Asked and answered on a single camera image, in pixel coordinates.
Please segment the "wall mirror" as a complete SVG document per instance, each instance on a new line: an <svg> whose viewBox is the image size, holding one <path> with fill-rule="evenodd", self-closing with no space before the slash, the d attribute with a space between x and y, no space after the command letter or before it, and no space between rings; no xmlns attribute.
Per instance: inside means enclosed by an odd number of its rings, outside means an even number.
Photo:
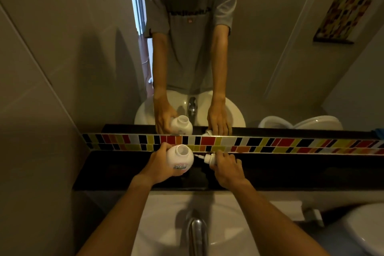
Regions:
<svg viewBox="0 0 384 256"><path fill-rule="evenodd" d="M216 135L267 116L295 124L325 114L324 99L384 25L384 4L355 45L362 0L0 0L0 133L58 132L59 100L80 133L133 125L152 133L198 106Z"/></svg>

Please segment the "chrome faucet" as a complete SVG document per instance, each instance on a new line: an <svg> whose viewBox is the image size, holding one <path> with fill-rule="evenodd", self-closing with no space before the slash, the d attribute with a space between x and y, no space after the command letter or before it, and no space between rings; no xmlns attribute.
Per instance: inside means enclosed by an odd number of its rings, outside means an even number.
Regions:
<svg viewBox="0 0 384 256"><path fill-rule="evenodd" d="M189 256L208 256L209 239L204 220L192 216L187 224L186 242Z"/></svg>

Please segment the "white pump dispenser cap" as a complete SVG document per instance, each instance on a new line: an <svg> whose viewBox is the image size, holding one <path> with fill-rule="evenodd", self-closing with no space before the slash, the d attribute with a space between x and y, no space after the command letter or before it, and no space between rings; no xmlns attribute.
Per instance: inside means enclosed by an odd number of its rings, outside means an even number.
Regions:
<svg viewBox="0 0 384 256"><path fill-rule="evenodd" d="M217 165L216 156L214 153L213 154L206 153L204 155L199 155L197 153L193 153L193 155L196 158L202 159L205 164L208 164L210 166L211 165Z"/></svg>

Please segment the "person's right forearm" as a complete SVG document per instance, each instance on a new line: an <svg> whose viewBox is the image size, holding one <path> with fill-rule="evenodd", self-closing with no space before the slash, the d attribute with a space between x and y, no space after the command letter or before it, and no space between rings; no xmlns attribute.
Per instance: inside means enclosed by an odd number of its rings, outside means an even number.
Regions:
<svg viewBox="0 0 384 256"><path fill-rule="evenodd" d="M260 256L330 256L248 180L233 181L229 190L244 214Z"/></svg>

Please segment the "person's right hand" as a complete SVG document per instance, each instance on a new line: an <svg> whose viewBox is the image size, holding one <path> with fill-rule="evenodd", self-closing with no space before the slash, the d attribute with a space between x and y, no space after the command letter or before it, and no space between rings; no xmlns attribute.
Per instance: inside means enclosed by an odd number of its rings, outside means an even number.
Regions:
<svg viewBox="0 0 384 256"><path fill-rule="evenodd" d="M220 171L214 174L220 186L233 191L241 186L250 185L245 178L240 159L220 150L215 153L215 156Z"/></svg>

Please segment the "person's left forearm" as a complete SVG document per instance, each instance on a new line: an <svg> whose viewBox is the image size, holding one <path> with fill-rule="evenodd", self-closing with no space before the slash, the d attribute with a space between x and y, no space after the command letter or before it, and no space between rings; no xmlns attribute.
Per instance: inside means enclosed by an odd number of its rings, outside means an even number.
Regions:
<svg viewBox="0 0 384 256"><path fill-rule="evenodd" d="M131 256L141 216L155 183L154 179L144 173L135 176L127 191L76 256Z"/></svg>

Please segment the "white ceramic sink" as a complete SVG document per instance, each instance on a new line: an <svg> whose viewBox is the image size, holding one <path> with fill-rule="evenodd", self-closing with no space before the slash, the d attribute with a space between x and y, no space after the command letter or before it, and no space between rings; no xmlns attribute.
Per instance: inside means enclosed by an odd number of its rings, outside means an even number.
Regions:
<svg viewBox="0 0 384 256"><path fill-rule="evenodd" d="M235 197L226 192L151 192L132 256L188 256L188 223L201 219L206 256L260 256Z"/></svg>

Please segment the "person's left hand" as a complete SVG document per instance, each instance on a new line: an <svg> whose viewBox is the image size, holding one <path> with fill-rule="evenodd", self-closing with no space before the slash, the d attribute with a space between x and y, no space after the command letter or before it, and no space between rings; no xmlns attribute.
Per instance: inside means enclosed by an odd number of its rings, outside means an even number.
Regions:
<svg viewBox="0 0 384 256"><path fill-rule="evenodd" d="M143 168L143 170L134 177L134 183L152 187L161 183L170 177L181 176L184 173L179 170L172 169L166 159L166 154L161 154L161 147L151 154L151 157Z"/></svg>

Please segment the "white round soap bottle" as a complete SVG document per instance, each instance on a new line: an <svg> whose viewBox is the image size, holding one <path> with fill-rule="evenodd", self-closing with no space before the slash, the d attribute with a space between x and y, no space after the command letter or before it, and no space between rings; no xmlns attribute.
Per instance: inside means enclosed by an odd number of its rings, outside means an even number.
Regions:
<svg viewBox="0 0 384 256"><path fill-rule="evenodd" d="M187 145L175 145L166 151L166 159L172 169L185 173L193 165L194 154Z"/></svg>

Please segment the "white toilet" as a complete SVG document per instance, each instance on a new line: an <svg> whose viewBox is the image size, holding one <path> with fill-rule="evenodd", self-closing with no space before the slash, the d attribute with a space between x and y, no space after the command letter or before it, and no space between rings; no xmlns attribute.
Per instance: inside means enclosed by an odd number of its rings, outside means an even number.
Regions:
<svg viewBox="0 0 384 256"><path fill-rule="evenodd" d="M342 219L348 233L371 256L384 256L384 202L361 205Z"/></svg>

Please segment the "black stone ledge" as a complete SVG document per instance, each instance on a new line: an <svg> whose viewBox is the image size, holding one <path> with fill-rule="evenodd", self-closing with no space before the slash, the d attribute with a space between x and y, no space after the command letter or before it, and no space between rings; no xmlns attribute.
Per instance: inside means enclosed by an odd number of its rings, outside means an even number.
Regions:
<svg viewBox="0 0 384 256"><path fill-rule="evenodd" d="M151 152L93 151L74 191L123 191ZM384 155L238 153L245 177L261 191L384 190Z"/></svg>

